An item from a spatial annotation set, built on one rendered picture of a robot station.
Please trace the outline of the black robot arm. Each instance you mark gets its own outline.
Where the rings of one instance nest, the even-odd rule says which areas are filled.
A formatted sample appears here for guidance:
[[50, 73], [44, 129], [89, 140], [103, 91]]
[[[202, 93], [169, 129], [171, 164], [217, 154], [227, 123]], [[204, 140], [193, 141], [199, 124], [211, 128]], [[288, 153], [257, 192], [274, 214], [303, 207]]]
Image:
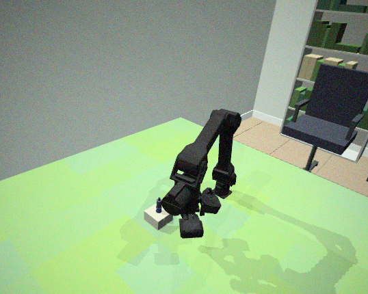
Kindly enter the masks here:
[[[241, 115], [225, 109], [213, 110], [210, 119], [196, 138], [177, 155], [170, 179], [174, 187], [163, 197], [163, 209], [173, 215], [180, 215], [192, 198], [200, 194], [200, 216], [205, 213], [217, 214], [221, 207], [218, 196], [225, 199], [236, 183], [235, 167], [231, 163], [233, 135], [241, 124]], [[208, 153], [220, 135], [218, 163], [212, 171], [215, 189], [208, 187], [202, 193], [200, 184], [205, 177]], [[177, 173], [178, 170], [182, 174]]]

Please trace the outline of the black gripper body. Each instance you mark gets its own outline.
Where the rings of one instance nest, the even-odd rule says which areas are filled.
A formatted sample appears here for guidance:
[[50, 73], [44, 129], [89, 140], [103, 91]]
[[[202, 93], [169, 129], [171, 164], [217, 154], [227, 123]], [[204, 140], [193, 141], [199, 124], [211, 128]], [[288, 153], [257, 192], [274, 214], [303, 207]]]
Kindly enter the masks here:
[[199, 220], [197, 212], [200, 212], [199, 202], [200, 194], [195, 198], [192, 198], [187, 206], [183, 209], [184, 220], [180, 222], [180, 234], [181, 238], [198, 238], [204, 234], [202, 221]]

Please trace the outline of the black marker with pointed tip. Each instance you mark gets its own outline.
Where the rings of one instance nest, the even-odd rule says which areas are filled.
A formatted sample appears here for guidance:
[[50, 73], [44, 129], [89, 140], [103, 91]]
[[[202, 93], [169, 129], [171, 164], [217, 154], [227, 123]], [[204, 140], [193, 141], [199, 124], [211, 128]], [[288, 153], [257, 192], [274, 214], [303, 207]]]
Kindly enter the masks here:
[[161, 212], [161, 208], [162, 208], [162, 205], [161, 205], [161, 199], [160, 199], [160, 197], [158, 197], [158, 199], [157, 199], [157, 206], [156, 206], [156, 212], [157, 213], [160, 213]]

